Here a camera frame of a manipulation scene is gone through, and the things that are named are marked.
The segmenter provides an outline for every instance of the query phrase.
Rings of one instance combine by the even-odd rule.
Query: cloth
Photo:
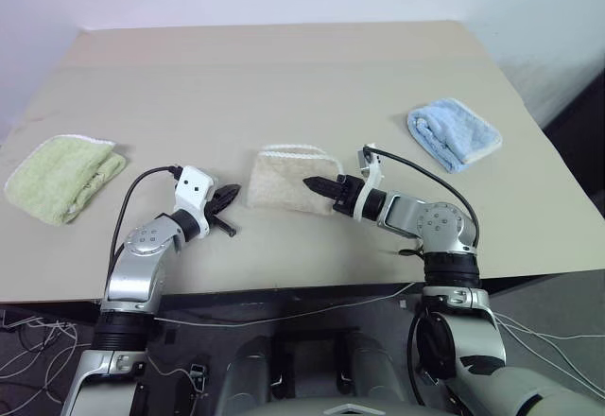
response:
[[[450,173],[502,146],[500,132],[457,99],[438,99],[407,115],[414,138]]]
[[[51,225],[76,217],[126,160],[113,142],[57,135],[37,147],[7,180],[8,201]]]
[[[335,180],[344,173],[338,160],[310,145],[269,145],[256,156],[248,188],[248,206],[331,215],[334,202],[303,183],[307,177]]]

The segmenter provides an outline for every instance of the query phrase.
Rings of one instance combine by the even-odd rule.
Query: black cable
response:
[[[407,361],[407,376],[409,377],[409,384],[412,387],[412,391],[414,392],[414,397],[416,397],[416,402],[418,405],[422,405],[424,407],[423,397],[420,395],[420,391],[418,390],[418,385],[416,384],[416,376],[414,375],[414,367],[412,366],[412,343],[414,341],[414,333],[416,332],[416,326],[418,325],[418,321],[423,313],[423,308],[420,307],[419,310],[414,314],[414,318],[412,319],[412,323],[409,325],[409,332],[407,333],[407,345],[406,345],[406,361]]]
[[[426,177],[430,178],[434,182],[438,182],[441,186],[443,186],[445,189],[447,189],[452,194],[454,194],[458,198],[458,200],[460,200],[462,202],[462,204],[464,205],[466,210],[469,212],[469,215],[471,216],[473,223],[475,224],[475,240],[473,240],[473,247],[475,247],[475,248],[477,247],[477,245],[479,244],[479,219],[477,218],[475,210],[471,206],[471,203],[469,203],[468,200],[466,198],[464,198],[464,196],[462,196],[462,194],[460,194],[454,186],[452,186],[449,182],[442,180],[437,175],[432,174],[425,168],[417,165],[416,163],[413,163],[406,158],[402,158],[401,156],[397,156],[396,154],[389,153],[388,151],[383,151],[382,149],[372,148],[372,147],[363,147],[363,152],[379,154],[381,156],[385,156],[386,158],[390,158],[393,161],[397,161],[398,163],[408,165],[408,166],[412,167],[414,170],[418,170],[420,173],[422,173]]]
[[[403,256],[406,256],[406,257],[409,257],[410,255],[416,255],[421,260],[424,260],[423,248],[419,248],[419,249],[401,249],[397,253],[399,253],[399,255],[403,255]]]
[[[38,349],[29,347],[27,345],[28,342],[25,342],[26,336],[23,333],[24,328],[26,328],[26,324],[22,324],[17,327],[17,338],[19,339],[19,343],[21,343],[21,346],[24,348],[24,350],[27,350],[30,353],[35,353],[35,354],[41,353],[44,350],[46,350],[48,347],[50,347],[51,345],[54,345],[59,340],[59,336],[57,336],[55,338],[50,339],[50,341],[49,341],[50,329],[47,326],[45,326],[42,345]]]
[[[115,262],[117,261],[117,257],[120,255],[120,253],[124,249],[124,245],[122,245],[122,246],[120,246],[120,249],[118,251],[116,251],[115,246],[117,245],[117,237],[120,235],[120,228],[122,227],[122,221],[124,220],[124,214],[126,213],[126,208],[129,205],[130,196],[132,195],[132,191],[134,191],[134,188],[136,187],[136,185],[139,182],[141,182],[141,180],[144,177],[147,177],[153,173],[164,172],[164,171],[172,173],[172,175],[178,179],[181,176],[182,168],[175,166],[175,165],[167,165],[164,167],[151,168],[147,172],[143,172],[141,175],[139,175],[136,178],[136,180],[134,180],[134,182],[132,182],[132,184],[129,187],[129,190],[126,192],[126,196],[124,197],[124,201],[122,202],[122,208],[120,209],[120,214],[118,215],[117,221],[115,223],[115,229],[113,230],[112,248],[110,250],[110,265],[109,265],[109,269],[107,272],[107,280],[105,283],[106,285],[109,282],[110,277],[112,276],[113,269],[115,268]]]
[[[47,387],[47,388],[45,388],[44,386],[37,387],[37,386],[33,386],[33,385],[28,385],[26,383],[17,383],[16,381],[6,381],[6,380],[0,381],[0,386],[20,386],[21,388],[27,388],[29,390],[34,390],[36,392],[38,392],[39,390],[47,390],[48,393],[51,394],[55,399],[61,400],[61,402],[63,402],[63,399],[61,398],[59,393],[56,392],[55,390],[52,390],[50,387]]]
[[[4,408],[7,409],[5,411],[5,413],[10,413],[12,411],[12,408],[10,407],[9,402],[7,402],[6,400],[0,400],[0,405],[2,405]]]

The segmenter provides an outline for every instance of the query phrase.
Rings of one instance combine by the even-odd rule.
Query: white bracket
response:
[[[208,220],[204,215],[206,202],[215,193],[216,181],[210,175],[198,168],[186,165],[181,173],[175,190],[174,211],[185,210],[199,224],[198,238],[203,238],[210,232]]]
[[[374,148],[375,144],[368,144],[368,147]],[[359,158],[359,169],[361,170],[361,174],[366,177],[366,183],[363,185],[363,188],[361,188],[359,197],[357,197],[357,202],[355,203],[353,211],[353,219],[357,222],[361,222],[363,207],[366,204],[368,195],[370,194],[370,191],[378,187],[382,181],[383,175],[377,154],[370,153],[370,156],[366,156],[363,149],[360,149],[357,156]]]

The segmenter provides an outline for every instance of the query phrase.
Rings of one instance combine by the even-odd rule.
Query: beige tabletop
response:
[[[494,124],[504,146],[456,175],[411,137],[406,113],[452,96]],[[357,174],[365,143],[453,184],[481,225],[482,277],[603,268],[605,222],[477,40],[452,22],[231,26],[82,33],[0,149],[0,180],[45,139],[110,139],[129,160],[70,225],[47,226],[0,201],[0,301],[102,296],[112,230],[132,180],[159,165],[195,165],[243,184],[212,232],[171,270],[170,293],[397,283],[423,264],[394,252],[410,240],[340,215],[250,209],[255,152],[312,144]],[[456,202],[413,170],[384,162],[382,189]],[[170,212],[174,183],[137,188],[122,233]]]

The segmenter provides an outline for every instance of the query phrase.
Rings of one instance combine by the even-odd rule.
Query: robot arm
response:
[[[506,366],[506,352],[489,296],[480,288],[477,227],[473,221],[451,203],[427,203],[406,194],[378,190],[378,155],[364,148],[359,158],[362,174],[368,177],[366,182],[339,175],[336,182],[311,177],[304,183],[333,199],[335,211],[356,220],[364,217],[375,221],[379,228],[422,240],[425,287],[408,338],[411,348],[417,327],[422,368],[434,380],[442,380],[460,406],[475,416],[563,415],[571,408],[577,414],[603,414],[603,407],[592,399],[538,373]],[[408,355],[410,381],[423,405],[410,359]]]
[[[147,366],[147,339],[166,269],[185,243],[205,237],[211,226],[235,234],[216,214],[233,201],[240,186],[215,186],[211,176],[186,166],[175,191],[175,212],[129,233],[107,284],[93,344],[80,357],[61,416],[145,414],[147,390],[137,377]]]

